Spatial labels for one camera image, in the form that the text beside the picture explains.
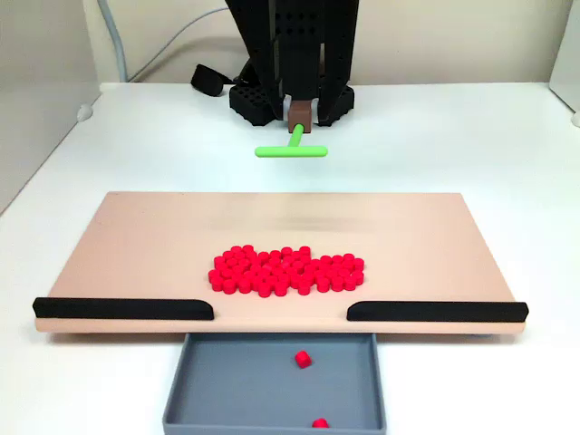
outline pink board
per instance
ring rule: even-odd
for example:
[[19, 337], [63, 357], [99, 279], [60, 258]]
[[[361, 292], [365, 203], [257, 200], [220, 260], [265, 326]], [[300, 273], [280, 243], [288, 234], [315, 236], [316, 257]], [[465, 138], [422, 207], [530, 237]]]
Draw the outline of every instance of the pink board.
[[[213, 257], [245, 244], [352, 252], [366, 281], [353, 292], [267, 299], [213, 292]], [[39, 331], [515, 334], [525, 325], [346, 319], [359, 301], [515, 302], [459, 194], [113, 192], [49, 297], [200, 299], [215, 319], [37, 318]]]

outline red game piece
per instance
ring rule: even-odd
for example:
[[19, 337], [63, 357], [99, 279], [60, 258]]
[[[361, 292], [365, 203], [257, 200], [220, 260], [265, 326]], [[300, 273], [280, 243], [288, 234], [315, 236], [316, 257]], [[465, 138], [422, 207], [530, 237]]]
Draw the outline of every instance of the red game piece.
[[226, 263], [226, 259], [222, 256], [217, 256], [214, 258], [214, 267], [219, 269], [219, 265], [224, 265]]
[[312, 423], [312, 427], [317, 428], [317, 429], [329, 429], [330, 428], [328, 421], [326, 421], [325, 419], [314, 420], [314, 423]]
[[249, 279], [242, 278], [238, 281], [237, 285], [239, 286], [239, 293], [247, 295], [252, 291], [252, 283]]
[[299, 274], [302, 274], [305, 270], [305, 265], [301, 261], [294, 261], [292, 267], [296, 269], [296, 272], [298, 272]]
[[361, 270], [355, 270], [353, 272], [353, 278], [356, 280], [357, 285], [364, 283], [364, 273]]
[[306, 266], [304, 266], [304, 273], [305, 274], [314, 275], [314, 272], [316, 272], [316, 267], [314, 267], [312, 265], [306, 265]]
[[309, 295], [311, 286], [312, 284], [310, 284], [310, 281], [301, 279], [300, 282], [298, 283], [298, 294], [302, 296]]
[[363, 270], [364, 269], [364, 260], [362, 258], [355, 258], [354, 259], [354, 269], [355, 270]]
[[250, 262], [254, 263], [257, 262], [259, 263], [260, 261], [257, 259], [257, 253], [254, 251], [250, 251], [250, 252], [246, 252], [246, 258], [248, 260], [250, 260]]
[[260, 297], [269, 297], [272, 294], [272, 288], [270, 287], [270, 284], [260, 283], [257, 288], [257, 293]]
[[219, 277], [219, 271], [218, 271], [218, 270], [216, 270], [216, 269], [210, 270], [210, 271], [208, 272], [208, 279], [209, 279], [209, 282], [211, 282], [211, 278], [215, 278], [215, 277]]
[[344, 290], [344, 280], [340, 276], [333, 278], [331, 288], [334, 292], [342, 292]]
[[317, 270], [316, 272], [314, 272], [314, 280], [316, 282], [318, 282], [318, 280], [322, 279], [322, 278], [324, 278], [324, 279], [326, 278], [325, 272], [323, 272], [322, 270]]
[[305, 369], [309, 365], [312, 365], [312, 358], [310, 358], [310, 355], [306, 351], [300, 351], [295, 355], [294, 359], [296, 360], [298, 367], [301, 369]]
[[347, 276], [344, 279], [344, 290], [352, 292], [356, 288], [356, 279], [353, 276]]
[[225, 279], [229, 279], [234, 275], [234, 273], [232, 272], [232, 269], [221, 269], [220, 274]]
[[257, 292], [258, 289], [259, 289], [260, 284], [262, 284], [263, 282], [264, 281], [262, 280], [262, 278], [259, 278], [259, 277], [256, 276], [256, 277], [252, 278], [251, 285], [250, 286], [252, 287], [252, 290], [254, 290], [255, 292]]
[[335, 279], [338, 276], [338, 270], [336, 269], [328, 269], [326, 271], [326, 277], [328, 279]]
[[274, 294], [276, 296], [286, 296], [288, 293], [288, 283], [278, 281], [274, 287]]
[[237, 262], [237, 264], [239, 266], [242, 266], [242, 268], [244, 269], [244, 272], [246, 272], [247, 270], [249, 270], [251, 263], [250, 263], [250, 260], [248, 260], [247, 258], [243, 258], [243, 259], [239, 260]]
[[298, 274], [290, 275], [290, 286], [294, 288], [294, 290], [298, 290], [299, 285], [300, 285], [300, 275]]
[[262, 251], [257, 255], [257, 259], [263, 265], [266, 261], [270, 259], [270, 255], [266, 251]]
[[326, 293], [330, 290], [330, 279], [322, 277], [316, 281], [316, 288], [320, 293]]
[[278, 278], [276, 278], [275, 276], [269, 276], [268, 278], [266, 278], [266, 282], [270, 284], [270, 287], [274, 289], [274, 286], [278, 284]]
[[352, 272], [354, 270], [354, 262], [344, 260], [343, 264], [342, 264], [342, 268], [348, 270], [349, 272]]
[[224, 293], [226, 295], [232, 295], [236, 292], [236, 283], [233, 279], [227, 279], [224, 281]]
[[305, 281], [305, 282], [307, 282], [308, 284], [312, 285], [312, 284], [314, 284], [314, 275], [313, 274], [304, 273], [302, 275], [302, 280]]
[[214, 292], [221, 292], [224, 288], [224, 279], [219, 276], [214, 277], [211, 280], [211, 288], [213, 288]]

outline red cylinder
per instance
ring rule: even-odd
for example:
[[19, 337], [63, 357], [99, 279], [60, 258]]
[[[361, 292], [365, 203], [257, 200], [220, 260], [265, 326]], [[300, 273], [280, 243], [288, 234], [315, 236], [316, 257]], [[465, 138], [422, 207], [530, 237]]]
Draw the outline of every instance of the red cylinder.
[[286, 296], [288, 293], [288, 283], [278, 281], [274, 287], [274, 294], [276, 296]]
[[330, 425], [328, 424], [328, 421], [326, 421], [325, 419], [318, 419], [314, 420], [314, 422], [312, 423], [312, 427], [317, 429], [329, 429]]
[[214, 292], [221, 292], [224, 289], [224, 279], [216, 276], [211, 280], [211, 288]]
[[227, 279], [224, 281], [224, 293], [226, 295], [232, 295], [236, 292], [236, 283], [233, 279]]
[[340, 276], [333, 278], [331, 282], [331, 288], [334, 292], [342, 292], [344, 290], [344, 280]]
[[270, 257], [270, 260], [268, 261], [268, 264], [271, 267], [278, 267], [282, 264], [282, 260], [280, 260], [279, 256], [272, 256]]
[[352, 292], [356, 288], [356, 279], [352, 276], [347, 276], [344, 279], [344, 290]]
[[224, 279], [230, 279], [234, 275], [232, 269], [221, 269], [220, 274]]
[[270, 259], [270, 254], [268, 254], [266, 251], [262, 251], [257, 255], [257, 259], [260, 260], [261, 264], [264, 264]]
[[219, 276], [219, 271], [218, 270], [216, 270], [216, 269], [210, 270], [208, 272], [208, 280], [209, 280], [209, 282], [211, 282], [211, 278], [215, 278], [215, 277], [218, 277], [218, 276]]
[[311, 285], [312, 284], [310, 284], [309, 281], [301, 279], [300, 282], [298, 283], [298, 294], [302, 296], [309, 295]]
[[224, 265], [226, 263], [226, 259], [222, 256], [217, 256], [214, 258], [214, 267], [219, 269], [220, 265]]
[[356, 280], [357, 285], [364, 283], [364, 273], [360, 270], [355, 270], [353, 272], [353, 278]]
[[320, 278], [316, 282], [316, 288], [320, 293], [326, 293], [330, 290], [330, 279], [328, 278]]
[[260, 297], [269, 297], [272, 294], [272, 288], [268, 283], [260, 283], [257, 288], [257, 293]]
[[364, 260], [362, 258], [355, 258], [354, 259], [354, 269], [355, 270], [363, 270], [364, 269]]
[[294, 261], [292, 267], [296, 269], [296, 272], [298, 272], [299, 274], [302, 274], [305, 270], [305, 264], [302, 263], [301, 261]]
[[310, 256], [310, 247], [309, 246], [302, 246], [298, 249], [298, 252], [303, 256]]
[[252, 286], [249, 279], [242, 278], [237, 282], [237, 285], [239, 286], [239, 293], [247, 295], [252, 291]]

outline green stick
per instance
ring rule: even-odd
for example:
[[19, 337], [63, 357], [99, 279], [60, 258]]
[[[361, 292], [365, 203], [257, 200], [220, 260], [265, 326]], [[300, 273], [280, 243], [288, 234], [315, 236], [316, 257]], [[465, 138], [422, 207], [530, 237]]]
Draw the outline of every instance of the green stick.
[[287, 147], [257, 147], [256, 156], [261, 158], [291, 158], [291, 157], [324, 157], [328, 154], [326, 147], [301, 147], [300, 140], [305, 132], [305, 126], [296, 124]]

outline gray tray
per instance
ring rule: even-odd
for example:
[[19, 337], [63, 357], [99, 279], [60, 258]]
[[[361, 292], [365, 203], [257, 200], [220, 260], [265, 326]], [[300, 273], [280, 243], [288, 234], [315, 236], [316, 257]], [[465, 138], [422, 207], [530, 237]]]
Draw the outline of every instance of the gray tray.
[[[313, 365], [301, 370], [298, 351]], [[374, 334], [192, 333], [163, 416], [166, 435], [379, 435], [386, 431]]]

